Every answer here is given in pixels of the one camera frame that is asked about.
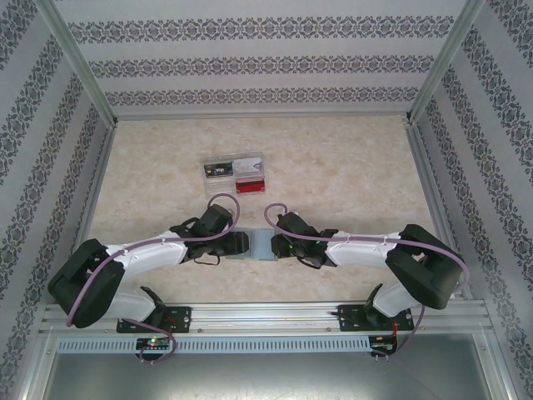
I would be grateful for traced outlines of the green leather card holder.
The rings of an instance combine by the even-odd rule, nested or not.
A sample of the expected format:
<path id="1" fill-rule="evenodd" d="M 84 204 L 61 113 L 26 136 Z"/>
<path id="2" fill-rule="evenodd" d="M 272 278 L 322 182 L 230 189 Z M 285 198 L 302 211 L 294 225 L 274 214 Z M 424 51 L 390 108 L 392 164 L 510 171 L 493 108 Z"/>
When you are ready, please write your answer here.
<path id="1" fill-rule="evenodd" d="M 271 240 L 276 231 L 271 228 L 237 227 L 234 233 L 244 233 L 248 238 L 248 249 L 236 255 L 228 255 L 228 259 L 252 261 L 276 261 L 277 256 L 271 249 Z"/>

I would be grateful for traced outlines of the clear acrylic card organizer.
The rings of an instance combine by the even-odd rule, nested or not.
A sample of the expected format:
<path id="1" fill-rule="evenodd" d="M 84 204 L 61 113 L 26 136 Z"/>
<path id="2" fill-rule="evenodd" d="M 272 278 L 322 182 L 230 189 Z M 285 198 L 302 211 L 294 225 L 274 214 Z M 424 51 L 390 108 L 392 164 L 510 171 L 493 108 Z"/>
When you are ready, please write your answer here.
<path id="1" fill-rule="evenodd" d="M 217 177 L 217 178 L 211 178 L 211 179 L 207 179 L 205 177 L 204 169 L 203 169 L 203 165 L 205 163 L 229 163 L 239 158 L 261 158 L 262 165 L 263 165 L 262 174 L 239 177 L 239 176 L 235 176 L 233 173 L 231 177 Z M 243 152 L 243 153 L 207 157 L 202 161 L 202 177 L 203 177 L 203 182 L 204 182 L 204 188 L 208 196 L 218 194 L 218 193 L 229 193 L 231 195 L 239 196 L 239 194 L 236 193 L 236 186 L 235 186 L 236 181 L 264 179 L 266 182 L 265 163 L 264 163 L 263 154 L 262 152 Z"/>

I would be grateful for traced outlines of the red VIP card stack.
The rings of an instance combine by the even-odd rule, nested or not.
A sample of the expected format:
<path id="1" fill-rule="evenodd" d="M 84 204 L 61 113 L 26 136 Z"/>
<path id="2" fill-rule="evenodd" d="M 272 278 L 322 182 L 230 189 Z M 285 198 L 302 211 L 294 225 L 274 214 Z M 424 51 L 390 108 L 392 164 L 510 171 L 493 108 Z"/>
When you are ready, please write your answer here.
<path id="1" fill-rule="evenodd" d="M 264 179 L 236 181 L 236 193 L 239 195 L 264 193 L 266 191 L 266 183 Z"/>

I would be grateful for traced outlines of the black VIP card stack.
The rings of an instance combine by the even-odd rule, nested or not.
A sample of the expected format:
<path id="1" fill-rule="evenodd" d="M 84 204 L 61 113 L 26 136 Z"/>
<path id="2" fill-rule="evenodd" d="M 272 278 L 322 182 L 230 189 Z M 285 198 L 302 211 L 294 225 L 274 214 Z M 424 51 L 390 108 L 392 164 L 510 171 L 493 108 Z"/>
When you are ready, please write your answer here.
<path id="1" fill-rule="evenodd" d="M 232 162 L 205 163 L 203 169 L 207 179 L 231 177 L 233 175 Z"/>

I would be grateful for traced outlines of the silver card stack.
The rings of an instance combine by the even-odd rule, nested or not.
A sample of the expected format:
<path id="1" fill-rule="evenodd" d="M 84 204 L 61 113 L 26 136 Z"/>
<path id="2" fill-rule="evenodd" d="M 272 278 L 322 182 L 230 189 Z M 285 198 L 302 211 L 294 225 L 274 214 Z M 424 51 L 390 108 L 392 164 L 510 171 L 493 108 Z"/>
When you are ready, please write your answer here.
<path id="1" fill-rule="evenodd" d="M 262 174 L 263 165 L 260 157 L 239 158 L 232 161 L 232 170 L 235 176 L 248 176 Z"/>

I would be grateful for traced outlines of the grey metal sheet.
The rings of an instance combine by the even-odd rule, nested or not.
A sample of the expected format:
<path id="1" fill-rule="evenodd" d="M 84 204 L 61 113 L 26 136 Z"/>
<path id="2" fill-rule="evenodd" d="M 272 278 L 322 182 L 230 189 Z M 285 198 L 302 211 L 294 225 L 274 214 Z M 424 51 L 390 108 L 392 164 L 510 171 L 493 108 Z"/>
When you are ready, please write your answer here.
<path id="1" fill-rule="evenodd" d="M 365 353 L 58 354 L 43 400 L 515 400 L 468 335 L 415 337 L 399 357 Z"/>

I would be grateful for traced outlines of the aluminium mounting rail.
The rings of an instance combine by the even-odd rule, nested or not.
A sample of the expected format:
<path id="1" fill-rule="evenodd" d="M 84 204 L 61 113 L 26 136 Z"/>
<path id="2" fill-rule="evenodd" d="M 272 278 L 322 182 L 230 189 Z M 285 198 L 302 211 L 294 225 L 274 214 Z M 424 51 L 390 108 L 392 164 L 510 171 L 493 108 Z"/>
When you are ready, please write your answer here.
<path id="1" fill-rule="evenodd" d="M 190 303 L 192 336 L 297 336 L 341 335 L 338 318 L 332 313 L 342 302 Z M 39 324 L 39 337 L 111 337 L 117 320 L 105 317 L 92 326 L 78 329 L 66 325 L 58 305 L 47 305 Z M 447 308 L 427 308 L 419 334 L 478 333 L 494 328 L 483 300 L 451 299 Z"/>

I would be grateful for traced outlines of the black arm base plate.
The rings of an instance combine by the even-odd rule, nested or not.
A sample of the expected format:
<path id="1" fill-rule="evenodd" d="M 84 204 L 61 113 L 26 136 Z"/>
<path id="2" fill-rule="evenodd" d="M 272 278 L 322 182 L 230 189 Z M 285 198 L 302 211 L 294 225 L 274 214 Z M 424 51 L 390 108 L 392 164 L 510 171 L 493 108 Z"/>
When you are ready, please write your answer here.
<path id="1" fill-rule="evenodd" d="M 190 307 L 160 307 L 156 308 L 142 323 L 161 329 L 169 333 L 188 333 L 192 320 Z M 139 327 L 125 320 L 117 322 L 118 333 L 151 333 L 152 330 Z"/>
<path id="2" fill-rule="evenodd" d="M 342 332 L 385 332 L 397 328 L 402 332 L 412 331 L 414 323 L 407 317 L 410 309 L 398 313 L 395 317 L 387 317 L 373 307 L 360 304 L 341 304 L 332 313 L 338 318 Z"/>

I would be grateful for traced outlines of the aluminium side rail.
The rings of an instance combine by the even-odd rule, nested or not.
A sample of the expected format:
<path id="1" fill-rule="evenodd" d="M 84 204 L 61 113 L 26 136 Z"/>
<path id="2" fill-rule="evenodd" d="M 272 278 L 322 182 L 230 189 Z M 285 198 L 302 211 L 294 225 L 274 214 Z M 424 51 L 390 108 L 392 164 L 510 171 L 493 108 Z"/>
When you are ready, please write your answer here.
<path id="1" fill-rule="evenodd" d="M 459 253 L 420 133 L 416 126 L 408 122 L 404 124 L 404 127 L 416 170 L 421 181 L 421 187 L 429 209 L 431 221 L 436 232 L 435 235 L 455 253 Z"/>
<path id="2" fill-rule="evenodd" d="M 107 130 L 105 140 L 92 165 L 93 170 L 70 167 L 53 209 L 47 234 L 54 251 L 49 262 L 50 277 L 54 278 L 87 237 L 92 223 L 115 129 Z"/>

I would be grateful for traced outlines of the aluminium frame post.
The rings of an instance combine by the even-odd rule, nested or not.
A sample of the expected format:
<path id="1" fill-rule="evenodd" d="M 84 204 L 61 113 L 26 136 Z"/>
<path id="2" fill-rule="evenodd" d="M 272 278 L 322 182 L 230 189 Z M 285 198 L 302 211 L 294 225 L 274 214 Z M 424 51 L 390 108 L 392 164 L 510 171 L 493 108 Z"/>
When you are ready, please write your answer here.
<path id="1" fill-rule="evenodd" d="M 99 85 L 87 59 L 83 56 L 72 32 L 64 21 L 54 0 L 33 0 L 57 43 L 69 61 L 73 71 L 78 75 L 83 87 L 91 98 L 99 114 L 108 126 L 115 127 L 117 117 Z"/>
<path id="2" fill-rule="evenodd" d="M 431 96 L 439 85 L 441 77 L 456 55 L 461 42 L 476 20 L 485 1 L 466 0 L 425 81 L 421 85 L 410 111 L 402 118 L 405 126 L 412 125 L 425 110 L 427 103 L 431 100 Z"/>

